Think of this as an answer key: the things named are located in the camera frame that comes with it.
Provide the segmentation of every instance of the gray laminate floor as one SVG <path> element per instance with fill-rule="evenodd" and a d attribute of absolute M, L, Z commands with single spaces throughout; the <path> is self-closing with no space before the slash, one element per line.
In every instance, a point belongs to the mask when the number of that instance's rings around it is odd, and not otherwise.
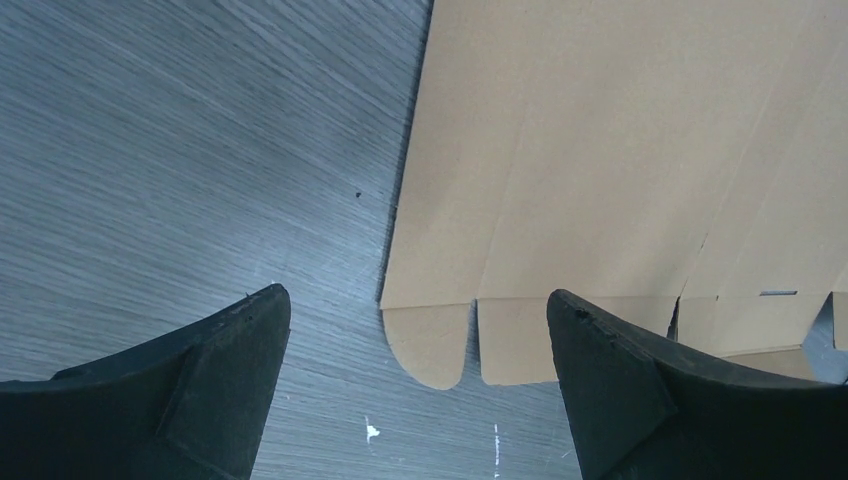
<path fill-rule="evenodd" d="M 0 380 L 276 281 L 292 335 L 254 478 L 579 478 L 555 384 L 485 386 L 472 337 L 438 392 L 386 345 L 376 299 L 428 9 L 0 2 Z M 819 333 L 815 368 L 841 381 Z"/>

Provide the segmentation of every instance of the white paint speck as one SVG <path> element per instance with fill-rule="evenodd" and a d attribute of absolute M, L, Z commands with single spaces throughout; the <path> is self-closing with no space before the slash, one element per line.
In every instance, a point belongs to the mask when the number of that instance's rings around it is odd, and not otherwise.
<path fill-rule="evenodd" d="M 380 431 L 374 428 L 374 425 L 371 425 L 371 422 L 368 421 L 368 416 L 365 416 L 365 442 L 368 445 L 371 445 L 371 437 L 377 437 L 380 435 Z"/>
<path fill-rule="evenodd" d="M 501 464 L 501 437 L 498 435 L 498 424 L 495 424 L 495 476 L 494 478 L 498 478 L 501 476 L 498 470 L 500 469 Z"/>

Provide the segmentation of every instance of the flattened cardboard box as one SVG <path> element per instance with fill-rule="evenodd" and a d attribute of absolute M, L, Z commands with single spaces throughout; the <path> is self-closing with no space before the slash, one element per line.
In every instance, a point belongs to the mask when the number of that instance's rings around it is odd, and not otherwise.
<path fill-rule="evenodd" d="M 403 367 L 455 385 L 477 299 L 484 380 L 556 380 L 557 288 L 661 334 L 679 297 L 682 343 L 803 357 L 848 292 L 846 10 L 436 0 L 381 301 Z"/>

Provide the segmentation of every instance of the rounded cardboard flap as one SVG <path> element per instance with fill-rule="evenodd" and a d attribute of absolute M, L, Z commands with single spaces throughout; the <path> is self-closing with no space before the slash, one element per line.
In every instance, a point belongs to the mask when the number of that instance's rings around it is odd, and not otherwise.
<path fill-rule="evenodd" d="M 384 310 L 386 340 L 415 380 L 447 390 L 459 383 L 465 367 L 468 312 L 468 305 Z"/>

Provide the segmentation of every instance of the cardboard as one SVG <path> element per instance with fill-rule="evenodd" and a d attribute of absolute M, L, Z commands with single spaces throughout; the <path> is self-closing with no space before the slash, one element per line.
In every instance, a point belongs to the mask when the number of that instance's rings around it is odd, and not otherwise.
<path fill-rule="evenodd" d="M 381 300 L 403 367 L 455 385 L 477 299 L 483 379 L 556 380 L 557 288 L 797 350 L 848 291 L 846 26 L 842 0 L 436 0 Z"/>
<path fill-rule="evenodd" d="M 807 356 L 800 348 L 780 352 L 754 353 L 727 357 L 733 363 L 788 377 L 815 380 Z"/>

